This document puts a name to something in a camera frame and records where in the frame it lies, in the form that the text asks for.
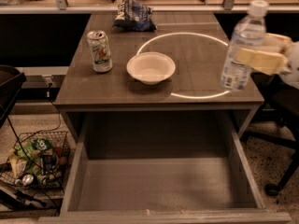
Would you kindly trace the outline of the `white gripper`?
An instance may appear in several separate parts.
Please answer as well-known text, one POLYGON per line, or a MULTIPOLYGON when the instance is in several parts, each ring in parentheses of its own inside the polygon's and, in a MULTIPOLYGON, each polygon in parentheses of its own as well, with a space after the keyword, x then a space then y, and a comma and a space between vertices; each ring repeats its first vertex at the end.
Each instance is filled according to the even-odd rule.
POLYGON ((285 35, 267 33, 263 50, 241 48, 235 52, 237 62, 268 76, 281 74, 282 81, 299 90, 299 41, 285 35))

